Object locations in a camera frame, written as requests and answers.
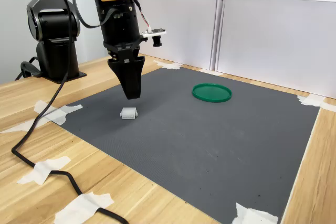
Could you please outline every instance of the white partition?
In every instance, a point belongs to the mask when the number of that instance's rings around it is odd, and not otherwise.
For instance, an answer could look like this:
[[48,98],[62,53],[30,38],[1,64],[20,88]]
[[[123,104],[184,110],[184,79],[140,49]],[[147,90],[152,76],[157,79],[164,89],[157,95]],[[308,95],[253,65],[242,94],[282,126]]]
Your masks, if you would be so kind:
[[[203,69],[214,69],[223,0],[139,0],[152,28],[165,28],[162,47],[152,40],[140,52]],[[139,27],[146,25],[138,13]]]
[[336,98],[336,0],[225,0],[219,72]]

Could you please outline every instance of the white tape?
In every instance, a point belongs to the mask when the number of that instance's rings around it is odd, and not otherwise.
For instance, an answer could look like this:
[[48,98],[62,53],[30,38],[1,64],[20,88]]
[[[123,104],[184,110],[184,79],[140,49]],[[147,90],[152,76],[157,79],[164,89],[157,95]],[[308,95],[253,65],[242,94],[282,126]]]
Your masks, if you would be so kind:
[[336,106],[335,105],[330,105],[328,103],[324,102],[325,97],[322,97],[317,94],[310,94],[307,97],[301,97],[298,95],[299,101],[303,105],[310,105],[310,106],[315,106],[315,107],[321,107],[325,110],[330,110],[333,112],[336,112]]
[[277,224],[278,217],[254,209],[247,209],[236,203],[237,217],[232,224]]
[[[37,101],[34,107],[34,111],[37,113],[41,113],[44,108],[47,106],[48,104],[45,103],[44,101]],[[53,106],[51,106],[47,112],[45,113],[45,115],[38,121],[36,128],[41,127],[43,125],[45,125],[46,123],[53,121],[54,123],[58,124],[58,125],[62,125],[65,123],[66,121],[66,115],[74,112],[76,110],[82,109],[83,106],[82,105],[78,105],[78,106],[73,106],[73,107],[69,107],[69,106],[63,106],[60,109],[54,108]],[[19,124],[17,126],[14,126],[8,130],[2,131],[0,133],[8,133],[8,132],[15,132],[15,131],[28,131],[30,129],[30,127],[33,124],[34,119],[29,120],[25,123]]]
[[201,69],[200,72],[212,74],[213,76],[221,76],[223,74],[223,73],[219,73],[219,72],[215,72],[215,71],[210,71],[210,70],[206,70],[206,69]]
[[71,159],[69,157],[60,157],[58,159],[47,159],[43,162],[37,162],[29,174],[23,176],[17,183],[26,184],[35,181],[40,186],[46,181],[52,170],[60,170],[66,166]]
[[160,62],[160,61],[157,61],[157,60],[155,60],[154,62],[156,62],[158,66],[162,66],[162,68],[166,68],[166,69],[180,69],[181,66],[183,65],[181,63],[176,63],[176,62],[171,63],[171,64],[163,63],[163,62]]
[[80,224],[90,219],[98,208],[107,208],[114,201],[109,194],[95,195],[93,193],[81,194],[67,205],[62,211],[56,213],[55,224]]

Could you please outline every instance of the green plastic lid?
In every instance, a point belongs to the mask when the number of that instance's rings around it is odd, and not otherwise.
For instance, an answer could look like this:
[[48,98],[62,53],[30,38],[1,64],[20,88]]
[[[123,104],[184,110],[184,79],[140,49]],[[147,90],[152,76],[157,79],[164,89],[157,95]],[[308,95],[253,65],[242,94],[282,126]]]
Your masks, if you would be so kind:
[[193,96],[205,102],[226,102],[231,99],[232,91],[219,84],[203,83],[193,88]]

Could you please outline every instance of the power cord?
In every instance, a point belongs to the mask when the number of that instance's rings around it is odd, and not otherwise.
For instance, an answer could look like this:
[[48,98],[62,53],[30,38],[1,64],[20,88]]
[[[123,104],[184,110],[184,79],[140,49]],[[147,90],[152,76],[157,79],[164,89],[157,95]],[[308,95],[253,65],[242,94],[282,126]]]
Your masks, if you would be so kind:
[[[30,127],[30,129],[28,130],[28,132],[26,133],[26,135],[21,139],[20,142],[18,142],[13,148],[12,148],[12,153],[14,155],[16,155],[18,158],[20,158],[23,162],[25,162],[27,165],[31,166],[32,168],[35,167],[35,163],[33,163],[32,161],[30,161],[29,159],[27,159],[26,157],[24,157],[21,153],[19,153],[17,151],[18,148],[20,148],[26,141],[27,139],[30,137],[30,135],[32,134],[34,128],[36,127],[37,125],[37,122],[43,117],[43,115],[46,113],[46,111],[50,108],[50,106],[52,105],[52,103],[54,102],[54,100],[56,99],[57,95],[59,94],[59,92],[61,91],[61,89],[63,88],[67,78],[68,78],[68,75],[69,75],[69,69],[70,69],[70,59],[71,59],[71,48],[72,48],[72,27],[71,27],[71,10],[70,10],[70,7],[69,7],[69,4],[68,4],[68,1],[67,0],[64,0],[65,4],[66,4],[66,7],[67,7],[67,12],[68,12],[68,15],[69,15],[69,51],[68,51],[68,67],[67,67],[67,71],[62,79],[62,82],[60,84],[60,86],[58,87],[56,93],[54,94],[54,96],[52,97],[51,101],[48,103],[48,105],[45,107],[45,109],[35,118],[32,126]],[[81,195],[82,194],[82,191],[79,189],[75,179],[73,178],[73,176],[69,173],[69,172],[64,172],[64,171],[61,171],[61,170],[52,170],[50,172],[50,174],[53,174],[53,175],[65,175],[69,178],[73,188],[75,189],[76,193],[78,195]],[[124,218],[122,218],[121,216],[115,214],[114,212],[111,212],[111,211],[108,211],[106,209],[103,209],[103,208],[98,208],[97,212],[100,212],[104,215],[107,215],[117,221],[119,221],[120,223],[122,224],[129,224],[127,222],[127,220],[125,220]]]
[[[38,61],[38,59],[37,59],[37,57],[36,56],[34,56],[34,57],[32,57],[31,59],[30,59],[30,61],[29,61],[29,63],[33,63],[34,62],[34,60],[37,60]],[[15,78],[15,80],[14,81],[17,81],[17,80],[19,80],[21,77],[23,76],[23,73],[21,72],[16,78]]]

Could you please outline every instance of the white block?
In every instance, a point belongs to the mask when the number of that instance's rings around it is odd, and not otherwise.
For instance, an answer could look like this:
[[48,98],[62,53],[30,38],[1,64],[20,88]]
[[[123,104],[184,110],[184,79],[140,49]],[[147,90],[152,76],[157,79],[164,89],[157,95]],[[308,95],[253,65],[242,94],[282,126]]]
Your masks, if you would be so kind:
[[123,108],[120,116],[123,119],[135,119],[138,116],[138,112],[136,111],[136,108]]
[[336,0],[225,0],[216,70],[336,98]]

